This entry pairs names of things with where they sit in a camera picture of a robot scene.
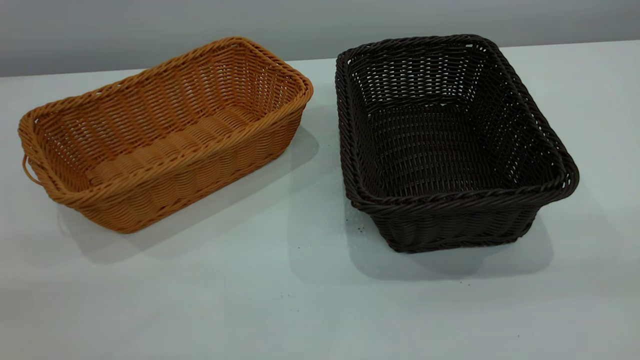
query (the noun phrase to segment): background wall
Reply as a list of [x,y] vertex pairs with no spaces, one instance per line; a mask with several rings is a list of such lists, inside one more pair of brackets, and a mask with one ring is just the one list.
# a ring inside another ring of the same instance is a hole
[[229,35],[286,60],[384,38],[640,38],[639,0],[0,0],[0,76],[138,69]]

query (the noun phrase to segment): basket rim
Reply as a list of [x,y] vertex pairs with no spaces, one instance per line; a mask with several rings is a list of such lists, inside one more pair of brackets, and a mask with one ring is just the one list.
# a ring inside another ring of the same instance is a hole
[[[530,121],[532,130],[539,141],[545,142],[547,149],[556,155],[560,174],[553,180],[534,186],[518,188],[494,188],[485,190],[467,190],[464,192],[433,193],[427,195],[378,197],[364,186],[360,175],[360,157],[358,146],[352,136],[353,106],[351,98],[351,76],[348,75],[350,59],[356,55],[372,51],[398,49],[406,46],[433,45],[437,43],[475,41],[487,47],[492,60],[501,67],[505,80],[518,100],[521,111],[524,111],[537,123]],[[415,211],[429,210],[466,210],[499,206],[542,206],[549,202],[563,199],[575,191],[579,182],[579,171],[573,158],[568,154],[562,141],[549,126],[546,118],[538,109],[529,91],[526,89],[513,67],[504,57],[497,45],[479,35],[462,34],[449,36],[409,37],[386,39],[380,42],[364,44],[344,51],[336,60],[336,91],[338,95],[340,127],[340,158],[345,180],[347,198],[354,207],[373,215],[393,215],[398,212],[407,214]]]
[[[262,61],[275,65],[276,70],[279,70],[280,72],[283,72],[284,74],[292,77],[292,79],[301,87],[301,90],[291,101],[282,105],[278,109],[268,113],[249,126],[246,126],[238,131],[234,131],[216,142],[208,143],[199,152],[181,154],[181,156],[178,156],[177,158],[170,161],[165,161],[160,165],[154,165],[128,174],[126,178],[107,181],[98,186],[90,186],[89,188],[80,190],[78,192],[69,190],[63,185],[63,182],[55,174],[51,165],[46,160],[40,147],[41,145],[35,138],[36,119],[38,117],[45,114],[54,113],[56,111],[74,108],[81,104],[91,102],[96,98],[96,96],[99,95],[117,95],[118,92],[130,86],[135,86],[136,84],[146,80],[150,76],[156,76],[158,72],[170,70],[180,62],[188,61],[197,56],[201,56],[204,53],[208,53],[210,51],[228,45],[242,45],[250,51],[253,51],[255,54],[258,54]],[[246,141],[246,139],[250,138],[252,134],[269,127],[274,122],[277,122],[287,114],[296,111],[300,107],[306,106],[306,104],[311,99],[313,92],[313,85],[308,78],[306,78],[296,69],[292,68],[290,65],[286,64],[286,62],[277,57],[271,51],[245,37],[227,37],[213,41],[201,47],[197,47],[194,50],[191,50],[180,56],[176,56],[163,63],[160,63],[159,65],[143,70],[138,74],[129,76],[120,81],[115,81],[112,84],[102,86],[96,90],[86,92],[82,95],[71,96],[57,101],[49,102],[45,105],[39,106],[27,112],[21,118],[18,133],[22,142],[24,154],[29,158],[29,164],[36,173],[38,180],[40,180],[42,186],[45,188],[45,190],[53,200],[62,204],[66,204],[68,206],[78,203],[96,203],[106,197],[125,192],[127,190],[130,190],[131,188],[135,188],[145,181],[148,181],[149,179],[155,177],[158,173],[170,172],[184,163],[191,163],[198,158],[210,156],[215,152],[223,149],[228,149],[243,141]]]

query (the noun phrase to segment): white table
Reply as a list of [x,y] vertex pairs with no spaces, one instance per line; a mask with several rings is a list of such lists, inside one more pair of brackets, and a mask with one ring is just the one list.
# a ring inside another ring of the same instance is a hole
[[16,129],[138,70],[0,78],[0,358],[637,359],[640,41],[503,50],[580,186],[512,245],[414,255],[345,200],[334,60],[291,62],[281,158],[132,235],[29,181]]

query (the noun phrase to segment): rectangular basket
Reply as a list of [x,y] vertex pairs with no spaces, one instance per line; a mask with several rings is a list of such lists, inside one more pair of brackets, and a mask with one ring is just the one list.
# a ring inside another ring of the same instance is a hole
[[578,185],[571,156],[485,38],[362,45],[338,57],[335,82],[347,198],[398,252],[513,242]]
[[312,92],[268,50],[224,38],[31,110],[23,166],[56,202],[132,233],[277,158]]

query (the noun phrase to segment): basket handle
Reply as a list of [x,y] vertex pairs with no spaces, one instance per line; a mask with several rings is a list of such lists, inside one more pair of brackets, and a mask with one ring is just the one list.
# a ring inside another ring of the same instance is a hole
[[24,158],[22,159],[22,169],[24,170],[24,173],[27,174],[27,176],[29,177],[29,179],[31,181],[33,181],[34,183],[42,186],[42,183],[40,181],[37,181],[36,179],[33,178],[33,176],[31,176],[31,174],[29,173],[29,170],[27,169],[27,155],[24,155]]

